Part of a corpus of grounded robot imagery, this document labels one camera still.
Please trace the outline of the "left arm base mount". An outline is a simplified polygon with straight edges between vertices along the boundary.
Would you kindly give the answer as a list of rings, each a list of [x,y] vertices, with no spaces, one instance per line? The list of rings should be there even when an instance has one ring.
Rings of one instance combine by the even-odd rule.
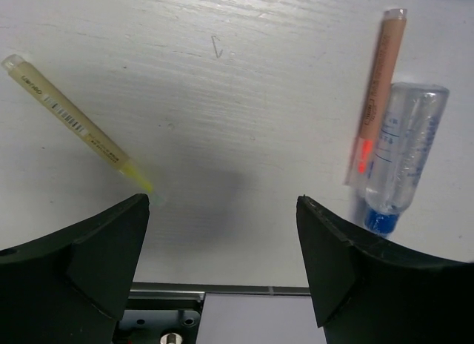
[[[306,287],[134,282],[112,343],[195,343],[208,294],[306,297]]]

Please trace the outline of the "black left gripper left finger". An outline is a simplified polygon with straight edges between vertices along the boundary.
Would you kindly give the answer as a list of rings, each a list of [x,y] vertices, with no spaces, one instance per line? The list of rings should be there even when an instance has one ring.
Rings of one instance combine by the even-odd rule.
[[[59,231],[1,250],[2,343],[111,343],[147,231],[136,194]]]

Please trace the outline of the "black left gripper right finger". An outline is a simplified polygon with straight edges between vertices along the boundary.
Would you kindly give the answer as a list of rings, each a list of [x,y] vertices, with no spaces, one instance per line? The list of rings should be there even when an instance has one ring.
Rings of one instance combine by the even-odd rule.
[[[296,222],[328,343],[471,343],[473,264],[398,245],[300,196]]]

